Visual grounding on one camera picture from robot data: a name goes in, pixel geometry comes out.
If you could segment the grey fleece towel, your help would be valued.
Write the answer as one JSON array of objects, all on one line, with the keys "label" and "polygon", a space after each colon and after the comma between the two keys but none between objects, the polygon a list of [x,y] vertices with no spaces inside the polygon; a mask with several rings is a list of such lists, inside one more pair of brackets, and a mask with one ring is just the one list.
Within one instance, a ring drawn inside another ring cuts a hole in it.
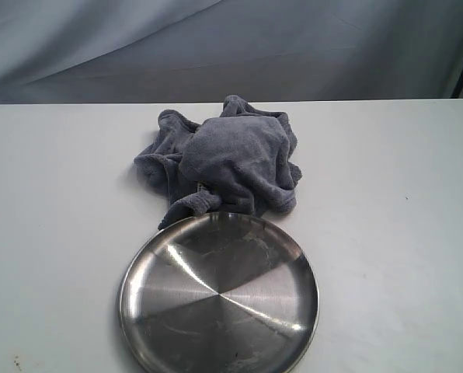
[{"label": "grey fleece towel", "polygon": [[227,96],[219,117],[198,124],[176,110],[158,115],[155,140],[134,159],[138,174],[168,198],[159,228],[214,211],[262,216],[296,206],[301,170],[289,116]]}]

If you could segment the round stainless steel plate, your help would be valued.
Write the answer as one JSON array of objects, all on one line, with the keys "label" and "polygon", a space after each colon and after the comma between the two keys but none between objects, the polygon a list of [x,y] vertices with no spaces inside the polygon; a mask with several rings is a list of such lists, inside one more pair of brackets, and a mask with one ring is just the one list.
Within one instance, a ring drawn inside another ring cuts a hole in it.
[{"label": "round stainless steel plate", "polygon": [[311,344],[319,288],[302,248],[245,214],[159,231],[120,282],[122,338],[146,372],[292,372]]}]

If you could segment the grey backdrop curtain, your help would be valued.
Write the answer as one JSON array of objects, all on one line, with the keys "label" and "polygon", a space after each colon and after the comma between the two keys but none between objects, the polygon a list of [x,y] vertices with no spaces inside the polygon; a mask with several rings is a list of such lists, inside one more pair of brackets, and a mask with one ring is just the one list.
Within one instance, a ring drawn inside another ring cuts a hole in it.
[{"label": "grey backdrop curtain", "polygon": [[0,1],[0,103],[448,96],[463,1]]}]

